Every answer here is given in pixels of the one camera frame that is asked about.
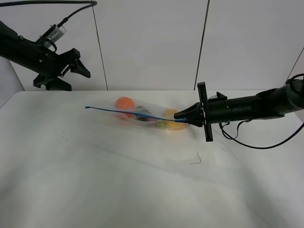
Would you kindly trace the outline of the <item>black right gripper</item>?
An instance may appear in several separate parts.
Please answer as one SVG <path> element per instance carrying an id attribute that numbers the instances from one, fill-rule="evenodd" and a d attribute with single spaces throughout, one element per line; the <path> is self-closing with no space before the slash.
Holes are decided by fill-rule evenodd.
<path id="1" fill-rule="evenodd" d="M 175 113 L 174 119 L 186 119 L 186 124 L 204 127 L 207 142 L 213 141 L 212 124 L 253 119 L 253 96 L 227 99 L 225 95 L 217 92 L 216 98 L 208 99 L 206 84 L 198 83 L 197 88 L 200 103 L 197 102 L 189 108 Z M 204 121 L 200 119 L 200 106 L 204 112 Z"/>

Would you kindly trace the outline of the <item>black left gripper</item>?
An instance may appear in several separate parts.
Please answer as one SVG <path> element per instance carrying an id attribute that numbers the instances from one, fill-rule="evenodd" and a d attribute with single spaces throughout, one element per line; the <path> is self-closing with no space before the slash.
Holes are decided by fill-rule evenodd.
<path id="1" fill-rule="evenodd" d="M 72 86 L 60 79 L 68 70 L 86 78 L 91 77 L 90 71 L 80 60 L 80 52 L 74 48 L 57 54 L 41 43 L 23 38 L 22 53 L 24 54 L 22 66 L 38 73 L 33 81 L 33 85 L 37 88 L 44 85 L 48 91 L 72 91 Z"/>

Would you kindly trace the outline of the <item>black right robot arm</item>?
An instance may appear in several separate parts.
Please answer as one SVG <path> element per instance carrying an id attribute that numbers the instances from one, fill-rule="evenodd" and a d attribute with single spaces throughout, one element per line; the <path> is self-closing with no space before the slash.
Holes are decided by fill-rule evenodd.
<path id="1" fill-rule="evenodd" d="M 198 83 L 199 102 L 174 114 L 174 119 L 203 127 L 206 141 L 213 140 L 212 124 L 235 121 L 268 120 L 282 118 L 285 114 L 304 108 L 304 75 L 295 75 L 285 85 L 260 92 L 254 96 L 229 99 L 220 92 L 207 97 L 206 85 Z"/>

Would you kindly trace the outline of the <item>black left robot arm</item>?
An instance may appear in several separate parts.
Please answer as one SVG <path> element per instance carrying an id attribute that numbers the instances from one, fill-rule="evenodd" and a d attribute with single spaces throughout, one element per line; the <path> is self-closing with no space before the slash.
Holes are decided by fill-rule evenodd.
<path id="1" fill-rule="evenodd" d="M 37 41 L 31 41 L 0 23 L 0 56 L 30 69 L 38 76 L 33 86 L 46 90 L 71 91 L 72 86 L 61 78 L 70 71 L 91 77 L 90 71 L 80 61 L 80 52 L 75 48 L 57 53 L 55 42 L 64 34 L 57 25 L 51 26 Z"/>

